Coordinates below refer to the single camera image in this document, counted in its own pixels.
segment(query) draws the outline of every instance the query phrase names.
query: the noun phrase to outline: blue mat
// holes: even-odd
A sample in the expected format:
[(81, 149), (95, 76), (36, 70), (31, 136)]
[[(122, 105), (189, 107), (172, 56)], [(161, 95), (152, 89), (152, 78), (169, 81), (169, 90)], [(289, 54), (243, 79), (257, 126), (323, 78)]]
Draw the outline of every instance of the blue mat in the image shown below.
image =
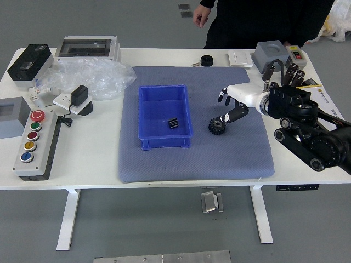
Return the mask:
[[(208, 123), (234, 107), (217, 103), (221, 89), (249, 82), (242, 68), (134, 67), (137, 80), (124, 93), (118, 175), (122, 182), (255, 179), (274, 174), (261, 114), (251, 108), (244, 118), (213, 135)], [(143, 151), (138, 138), (138, 88), (141, 85), (188, 87), (194, 136), (190, 148)]]

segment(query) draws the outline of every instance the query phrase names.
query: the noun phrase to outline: gray push button box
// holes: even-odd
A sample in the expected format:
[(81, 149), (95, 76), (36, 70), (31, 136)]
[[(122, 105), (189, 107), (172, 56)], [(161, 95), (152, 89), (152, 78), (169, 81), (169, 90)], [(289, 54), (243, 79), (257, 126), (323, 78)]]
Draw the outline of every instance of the gray push button box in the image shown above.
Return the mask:
[[(267, 65), (273, 60), (279, 59), (285, 65), (288, 58), (288, 51), (278, 40), (257, 43), (256, 49), (252, 54), (252, 60), (261, 74), (264, 73)], [(281, 66), (278, 63), (273, 65), (275, 66), (275, 71), (281, 71)]]

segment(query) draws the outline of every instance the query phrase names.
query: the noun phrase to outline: blue plastic bin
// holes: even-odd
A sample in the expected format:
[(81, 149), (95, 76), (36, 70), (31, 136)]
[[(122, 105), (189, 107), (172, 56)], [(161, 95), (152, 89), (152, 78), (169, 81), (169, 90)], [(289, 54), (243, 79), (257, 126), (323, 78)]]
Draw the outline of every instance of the blue plastic bin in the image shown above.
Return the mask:
[[(171, 129), (168, 120), (177, 118)], [(139, 139), (141, 149), (190, 147), (193, 128), (185, 85), (139, 87)]]

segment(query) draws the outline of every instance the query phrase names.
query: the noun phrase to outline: plastic bag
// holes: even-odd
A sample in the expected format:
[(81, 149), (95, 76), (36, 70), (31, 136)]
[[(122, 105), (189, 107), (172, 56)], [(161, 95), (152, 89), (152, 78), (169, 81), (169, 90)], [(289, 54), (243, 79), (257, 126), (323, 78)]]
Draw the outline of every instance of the plastic bag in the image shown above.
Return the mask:
[(111, 100), (136, 78), (133, 68), (119, 62), (100, 58), (78, 59), (60, 62), (59, 70), (49, 68), (37, 80), (36, 88), (70, 93), (84, 85), (93, 100)]
[(336, 0), (326, 18), (317, 38), (326, 36), (337, 42), (345, 41), (345, 35), (351, 31), (351, 0)]

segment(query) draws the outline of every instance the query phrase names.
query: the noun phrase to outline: black power adapter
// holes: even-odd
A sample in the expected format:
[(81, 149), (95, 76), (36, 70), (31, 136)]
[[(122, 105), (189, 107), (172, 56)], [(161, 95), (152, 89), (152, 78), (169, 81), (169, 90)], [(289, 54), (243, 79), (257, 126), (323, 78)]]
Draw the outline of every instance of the black power adapter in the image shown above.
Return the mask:
[(80, 85), (71, 93), (71, 105), (78, 107), (88, 98), (88, 88)]

